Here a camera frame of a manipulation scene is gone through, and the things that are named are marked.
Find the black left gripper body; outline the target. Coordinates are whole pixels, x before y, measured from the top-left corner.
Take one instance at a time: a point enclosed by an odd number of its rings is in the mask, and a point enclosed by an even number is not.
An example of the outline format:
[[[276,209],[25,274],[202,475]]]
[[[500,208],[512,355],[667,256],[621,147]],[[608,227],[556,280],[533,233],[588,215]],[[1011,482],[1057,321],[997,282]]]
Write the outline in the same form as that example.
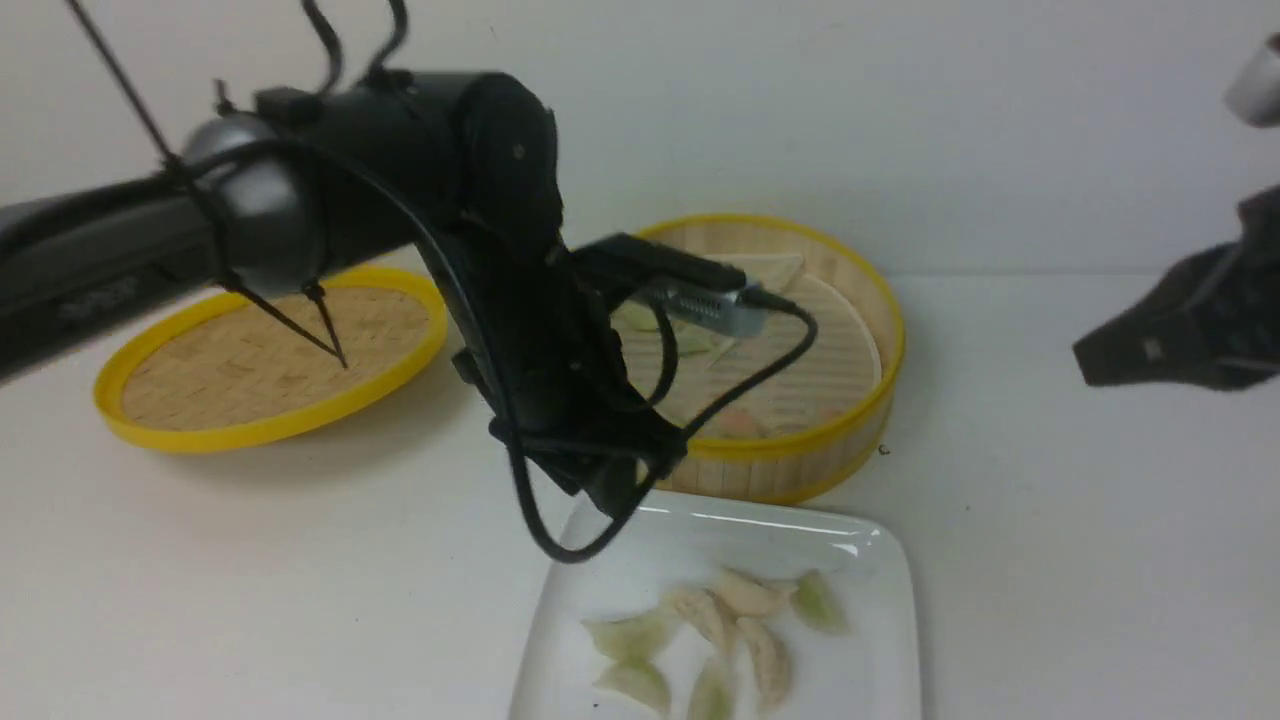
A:
[[[506,240],[480,225],[419,243],[465,350],[454,366],[495,407],[497,377],[516,419],[498,413],[498,439],[520,434],[525,454],[567,495],[585,493],[608,518],[641,498],[641,464],[685,452],[677,425],[631,384],[603,293],[554,234]]]

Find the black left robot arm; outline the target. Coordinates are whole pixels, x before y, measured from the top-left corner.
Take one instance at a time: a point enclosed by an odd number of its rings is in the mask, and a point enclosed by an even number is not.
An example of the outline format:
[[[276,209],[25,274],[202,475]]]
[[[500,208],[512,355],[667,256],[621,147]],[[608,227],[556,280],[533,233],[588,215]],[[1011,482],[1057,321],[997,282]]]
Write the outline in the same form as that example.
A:
[[[3,210],[3,375],[202,284],[274,299],[411,245],[516,471],[617,518],[687,438],[627,378],[622,297],[564,246],[557,164],[552,110],[507,74],[264,90],[156,174]]]

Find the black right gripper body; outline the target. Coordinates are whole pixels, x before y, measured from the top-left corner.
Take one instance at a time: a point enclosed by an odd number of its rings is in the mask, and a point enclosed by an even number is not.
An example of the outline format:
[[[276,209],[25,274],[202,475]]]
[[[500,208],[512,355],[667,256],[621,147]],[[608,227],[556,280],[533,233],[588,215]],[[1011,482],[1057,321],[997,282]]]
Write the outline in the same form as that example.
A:
[[[1239,240],[1184,258],[1071,347],[1089,387],[1243,391],[1279,374],[1279,188],[1238,208]]]

